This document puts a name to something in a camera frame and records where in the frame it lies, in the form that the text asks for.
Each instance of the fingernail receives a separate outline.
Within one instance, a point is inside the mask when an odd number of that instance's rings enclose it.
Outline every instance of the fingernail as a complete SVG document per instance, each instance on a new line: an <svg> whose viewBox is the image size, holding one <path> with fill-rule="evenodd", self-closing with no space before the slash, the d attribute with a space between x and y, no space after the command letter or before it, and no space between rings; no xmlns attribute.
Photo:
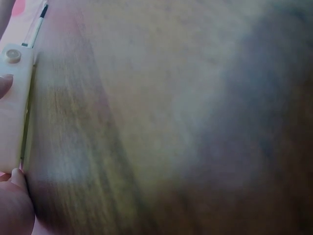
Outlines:
<svg viewBox="0 0 313 235"><path fill-rule="evenodd" d="M0 75L0 99L2 99L13 85L13 75L4 74Z"/></svg>

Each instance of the finger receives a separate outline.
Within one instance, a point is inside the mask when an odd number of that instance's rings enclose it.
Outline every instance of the finger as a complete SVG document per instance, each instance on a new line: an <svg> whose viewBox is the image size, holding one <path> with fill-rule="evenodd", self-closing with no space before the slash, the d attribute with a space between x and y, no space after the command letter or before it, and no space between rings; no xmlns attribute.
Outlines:
<svg viewBox="0 0 313 235"><path fill-rule="evenodd" d="M0 182L3 181L8 181L10 179L11 175L10 174L4 174L0 176Z"/></svg>
<svg viewBox="0 0 313 235"><path fill-rule="evenodd" d="M15 0L0 0L0 39L9 24Z"/></svg>
<svg viewBox="0 0 313 235"><path fill-rule="evenodd" d="M13 85L13 75L0 75L0 99L7 94Z"/></svg>
<svg viewBox="0 0 313 235"><path fill-rule="evenodd" d="M11 183L19 186L23 191L27 193L27 186L24 174L18 168L12 170Z"/></svg>

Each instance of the wooden surface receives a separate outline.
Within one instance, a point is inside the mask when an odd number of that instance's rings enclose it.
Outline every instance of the wooden surface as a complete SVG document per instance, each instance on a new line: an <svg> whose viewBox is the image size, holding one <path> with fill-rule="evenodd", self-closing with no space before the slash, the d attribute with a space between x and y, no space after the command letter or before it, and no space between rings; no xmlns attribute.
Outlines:
<svg viewBox="0 0 313 235"><path fill-rule="evenodd" d="M52 0L36 51L40 222L65 235L306 235L313 4Z"/></svg>

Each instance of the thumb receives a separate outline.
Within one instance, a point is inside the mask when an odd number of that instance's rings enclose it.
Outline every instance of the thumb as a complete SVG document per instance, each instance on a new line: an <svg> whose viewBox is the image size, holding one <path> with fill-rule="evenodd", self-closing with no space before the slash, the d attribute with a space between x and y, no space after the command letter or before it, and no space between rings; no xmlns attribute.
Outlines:
<svg viewBox="0 0 313 235"><path fill-rule="evenodd" d="M13 85L13 75L0 75L0 99L7 94Z"/></svg>
<svg viewBox="0 0 313 235"><path fill-rule="evenodd" d="M20 187L25 193L28 193L26 180L24 174L20 169L18 168L13 169L10 181L11 183Z"/></svg>

